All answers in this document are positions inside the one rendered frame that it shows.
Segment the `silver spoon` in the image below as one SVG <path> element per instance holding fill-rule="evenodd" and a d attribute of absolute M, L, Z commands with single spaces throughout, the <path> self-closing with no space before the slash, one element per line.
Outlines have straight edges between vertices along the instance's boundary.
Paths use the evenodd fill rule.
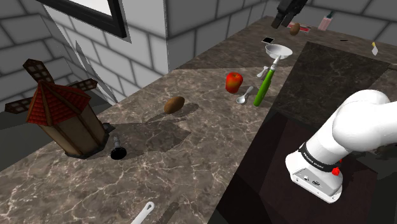
<path fill-rule="evenodd" d="M 253 87 L 250 86 L 242 96 L 240 96 L 240 97 L 238 97 L 238 98 L 236 99 L 236 102 L 237 102 L 238 104 L 243 104 L 243 103 L 245 103 L 247 94 L 249 94 L 252 90 L 253 90 Z"/>

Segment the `brown potato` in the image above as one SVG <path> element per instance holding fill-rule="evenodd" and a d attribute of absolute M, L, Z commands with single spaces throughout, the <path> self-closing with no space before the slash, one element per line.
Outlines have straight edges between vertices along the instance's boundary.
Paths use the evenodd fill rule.
<path fill-rule="evenodd" d="M 173 97 L 169 99 L 164 105 L 164 112 L 166 114 L 172 114 L 179 111 L 185 104 L 185 98 L 181 96 Z"/>

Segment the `black-framed window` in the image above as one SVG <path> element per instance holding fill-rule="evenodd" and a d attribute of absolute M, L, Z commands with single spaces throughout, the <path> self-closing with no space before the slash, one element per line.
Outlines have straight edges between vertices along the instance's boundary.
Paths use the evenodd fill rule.
<path fill-rule="evenodd" d="M 119 0 L 36 0 L 119 38 L 126 38 Z"/>

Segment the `pink bottle with dark cap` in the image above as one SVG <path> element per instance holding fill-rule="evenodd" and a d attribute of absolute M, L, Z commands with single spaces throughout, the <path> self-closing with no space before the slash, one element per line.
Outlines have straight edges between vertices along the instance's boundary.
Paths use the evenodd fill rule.
<path fill-rule="evenodd" d="M 327 30 L 327 27 L 329 26 L 329 24 L 332 21 L 333 14 L 334 14 L 334 11 L 330 11 L 330 13 L 322 19 L 321 23 L 318 26 L 319 30 L 321 30 L 321 31 Z"/>

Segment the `red flat book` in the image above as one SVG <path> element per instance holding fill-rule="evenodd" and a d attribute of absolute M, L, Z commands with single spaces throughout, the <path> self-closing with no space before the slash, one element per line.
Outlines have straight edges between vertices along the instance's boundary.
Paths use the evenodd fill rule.
<path fill-rule="evenodd" d="M 290 28 L 295 22 L 290 22 L 288 28 Z M 300 32 L 310 32 L 311 27 L 305 24 L 300 24 Z"/>

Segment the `black round-headed knob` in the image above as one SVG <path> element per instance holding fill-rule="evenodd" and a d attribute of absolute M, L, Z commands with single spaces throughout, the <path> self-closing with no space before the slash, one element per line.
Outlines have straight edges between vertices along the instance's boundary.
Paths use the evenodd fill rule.
<path fill-rule="evenodd" d="M 111 158 L 113 160 L 121 160 L 127 155 L 127 151 L 121 146 L 118 136 L 113 137 L 114 148 L 111 150 Z"/>

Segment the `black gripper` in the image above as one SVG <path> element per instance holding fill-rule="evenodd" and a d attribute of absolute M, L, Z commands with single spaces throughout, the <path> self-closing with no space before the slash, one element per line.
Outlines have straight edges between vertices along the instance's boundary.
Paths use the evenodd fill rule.
<path fill-rule="evenodd" d="M 302 8 L 307 4 L 308 0 L 281 0 L 277 7 L 277 15 L 275 16 L 271 26 L 277 29 L 280 25 L 287 27 L 295 15 L 301 12 Z"/>

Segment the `dark robot stand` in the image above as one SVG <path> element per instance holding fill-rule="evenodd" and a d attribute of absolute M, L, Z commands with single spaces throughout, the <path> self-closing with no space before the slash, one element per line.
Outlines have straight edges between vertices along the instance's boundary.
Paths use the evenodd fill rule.
<path fill-rule="evenodd" d="M 285 165 L 313 133 L 271 109 L 208 224 L 397 224 L 397 145 L 343 158 L 342 194 L 328 204 L 292 182 Z"/>

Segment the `red-roofed windmill model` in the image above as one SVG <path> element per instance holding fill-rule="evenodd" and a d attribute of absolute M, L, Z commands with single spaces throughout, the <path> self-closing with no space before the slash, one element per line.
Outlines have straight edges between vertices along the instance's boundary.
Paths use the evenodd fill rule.
<path fill-rule="evenodd" d="M 25 121 L 38 125 L 68 157 L 86 159 L 102 151 L 109 132 L 89 105 L 86 93 L 97 87 L 89 78 L 72 85 L 55 84 L 51 74 L 39 60 L 27 59 L 24 69 L 38 83 L 34 95 L 5 104 L 4 110 L 27 112 Z"/>

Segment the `red apple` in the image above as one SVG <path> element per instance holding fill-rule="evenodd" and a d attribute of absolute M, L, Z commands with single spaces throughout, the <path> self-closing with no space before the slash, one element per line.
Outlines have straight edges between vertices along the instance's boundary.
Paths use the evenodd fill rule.
<path fill-rule="evenodd" d="M 234 94 L 238 92 L 242 82 L 243 77 L 240 73 L 228 73 L 226 76 L 225 89 L 229 93 Z"/>

